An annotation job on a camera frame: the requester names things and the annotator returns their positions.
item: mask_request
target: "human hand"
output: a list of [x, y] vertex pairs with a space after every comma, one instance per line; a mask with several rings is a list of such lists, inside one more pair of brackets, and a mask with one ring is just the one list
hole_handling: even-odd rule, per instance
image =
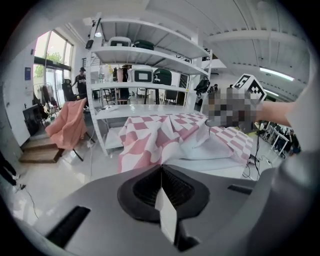
[[250, 130], [251, 123], [257, 119], [261, 108], [255, 94], [241, 88], [221, 88], [216, 93], [209, 94], [203, 113], [208, 115], [206, 125], [209, 127], [238, 126], [243, 130]]

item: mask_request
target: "white storage box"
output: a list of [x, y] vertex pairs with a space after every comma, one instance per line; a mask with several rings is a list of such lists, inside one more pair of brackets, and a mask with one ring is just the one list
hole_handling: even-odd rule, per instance
[[145, 82], [153, 83], [154, 74], [153, 69], [150, 66], [139, 65], [133, 66], [130, 70], [130, 80], [132, 82]]
[[130, 38], [124, 36], [114, 36], [111, 37], [108, 41], [108, 46], [127, 46], [131, 47], [131, 40]]

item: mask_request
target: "white paper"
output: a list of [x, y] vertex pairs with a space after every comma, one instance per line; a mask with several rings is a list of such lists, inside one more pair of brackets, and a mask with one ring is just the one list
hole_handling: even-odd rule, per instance
[[162, 233], [173, 244], [177, 228], [177, 211], [170, 202], [163, 188], [160, 188], [155, 201], [155, 209], [160, 211], [160, 225]]

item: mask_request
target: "stairs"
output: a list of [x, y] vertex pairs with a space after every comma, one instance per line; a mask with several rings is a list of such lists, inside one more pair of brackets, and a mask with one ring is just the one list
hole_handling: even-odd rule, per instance
[[21, 149], [23, 154], [19, 162], [31, 164], [54, 164], [64, 151], [59, 149], [50, 138], [29, 140], [22, 145]]

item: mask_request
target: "checkered blanket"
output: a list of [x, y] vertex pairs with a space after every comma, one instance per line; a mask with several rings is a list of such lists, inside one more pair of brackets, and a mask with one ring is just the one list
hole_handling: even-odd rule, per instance
[[[164, 164], [171, 159], [233, 158], [246, 165], [252, 139], [232, 127], [209, 129], [206, 119], [200, 113], [129, 117], [119, 132], [124, 145], [119, 172]], [[211, 148], [214, 144], [213, 150], [208, 150], [208, 142]]]

